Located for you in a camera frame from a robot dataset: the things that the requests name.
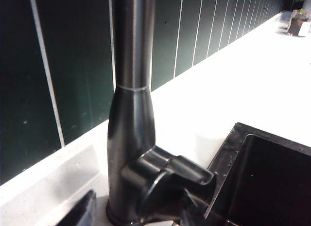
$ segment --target faucet handle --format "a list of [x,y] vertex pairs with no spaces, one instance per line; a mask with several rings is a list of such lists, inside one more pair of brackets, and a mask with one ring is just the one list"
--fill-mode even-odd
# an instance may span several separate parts
[[136,209],[142,224],[173,220],[201,225],[216,186],[213,173],[156,146],[126,166],[122,176],[139,193]]

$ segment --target brushed metal faucet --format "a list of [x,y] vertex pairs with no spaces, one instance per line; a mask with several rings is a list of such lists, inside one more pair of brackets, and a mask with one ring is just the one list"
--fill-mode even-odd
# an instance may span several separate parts
[[200,225],[214,175],[156,146],[150,96],[155,0],[112,0],[116,89],[109,115],[107,216],[116,226]]

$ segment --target black sink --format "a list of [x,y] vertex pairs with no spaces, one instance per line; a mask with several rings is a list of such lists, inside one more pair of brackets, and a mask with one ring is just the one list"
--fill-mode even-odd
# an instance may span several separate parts
[[207,226],[311,226],[311,148],[237,123],[208,168]]

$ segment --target faucet base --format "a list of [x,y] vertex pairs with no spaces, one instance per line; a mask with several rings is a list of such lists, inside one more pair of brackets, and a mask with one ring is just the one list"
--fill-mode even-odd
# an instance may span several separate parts
[[118,220],[116,217],[114,217],[112,215],[112,213],[110,212],[110,207],[109,207],[109,201],[107,203],[106,206],[106,215],[108,217],[108,220],[114,225],[114,226],[143,226],[145,225],[145,223],[141,223],[141,222],[122,222],[120,220]]

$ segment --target dark green tile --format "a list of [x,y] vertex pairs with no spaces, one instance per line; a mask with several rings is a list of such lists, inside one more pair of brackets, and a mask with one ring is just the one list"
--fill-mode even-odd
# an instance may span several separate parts
[[269,12],[269,18],[275,15],[277,0],[273,0],[271,10]]
[[152,90],[173,78],[181,0],[156,0]]
[[175,75],[192,66],[201,0],[183,0]]
[[270,7],[270,3],[271,3],[271,0],[267,0],[266,6],[265,6],[265,9],[264,9],[264,12],[263,12],[261,23],[264,23],[265,21],[267,21],[267,13],[268,13],[268,10],[269,10],[269,7]]
[[234,12],[236,10],[236,6],[237,6],[237,0],[228,1],[224,30],[223,30],[223,34],[222,34],[222,38],[220,42],[220,49],[228,45],[231,27],[233,27],[233,16],[235,15]]
[[284,5],[284,10],[286,10],[286,11],[292,11],[292,5],[293,5],[293,2],[294,2],[295,0],[284,0],[284,3],[283,3],[283,5]]
[[267,11],[267,17],[266,17],[267,20],[270,19],[271,11],[272,11],[274,2],[275,2],[275,0],[271,0],[271,2],[270,2],[270,5],[269,5],[268,11]]
[[60,148],[30,0],[0,0],[4,183]]
[[249,31],[249,28],[251,26],[251,21],[255,18],[256,12],[255,7],[259,3],[259,0],[251,0],[251,3],[249,5],[248,10],[248,16],[246,18],[245,28],[243,30],[243,35],[247,34]]
[[37,0],[65,143],[108,118],[108,0]]
[[279,4],[277,6],[277,11],[276,11],[276,14],[277,13],[280,13],[282,11],[282,8],[283,8],[283,1],[284,0],[278,0],[279,1]]
[[245,1],[246,0],[238,0],[236,12],[235,12],[234,19],[233,19],[233,24],[232,24],[232,30],[231,30],[231,34],[230,34],[229,43],[232,43],[237,38],[238,30],[239,30],[239,28],[241,26],[242,11],[244,10]]
[[255,25],[256,27],[258,27],[259,25],[261,25],[263,23],[263,16],[264,16],[264,12],[267,8],[267,3],[268,3],[268,0],[263,0],[262,7],[260,10],[260,15],[259,15],[259,18],[258,18],[257,23]]
[[253,27],[255,26],[255,22],[258,16],[258,12],[259,12],[259,8],[260,8],[260,4],[261,4],[262,0],[257,0],[254,6],[254,12],[253,12],[253,16],[251,18],[251,22],[249,24],[248,27],[248,31],[250,32],[251,30],[253,30]]
[[194,55],[194,64],[197,64],[206,58],[215,5],[216,0],[202,1],[200,24]]
[[266,11],[265,11],[265,14],[264,14],[264,17],[263,17],[263,21],[267,21],[268,19],[268,12],[271,8],[271,3],[272,3],[272,0],[268,0],[268,3],[267,3],[267,8],[266,8]]
[[270,14],[270,11],[271,11],[271,7],[273,5],[273,1],[274,0],[269,0],[268,6],[267,6],[267,11],[266,11],[266,14],[265,14],[265,21],[267,21],[269,19],[269,14]]
[[228,0],[217,0],[213,30],[207,54],[208,56],[211,56],[213,53],[218,51],[218,47],[220,44],[220,36],[222,33],[223,24],[225,20],[225,9],[227,6],[227,1]]
[[237,39],[239,39],[243,35],[243,31],[244,31],[244,28],[246,26],[246,24],[245,24],[246,19],[248,17],[248,13],[249,13],[250,1],[251,0],[245,0],[245,2],[244,2],[244,8],[242,11],[242,17],[241,17],[240,26],[238,29]]

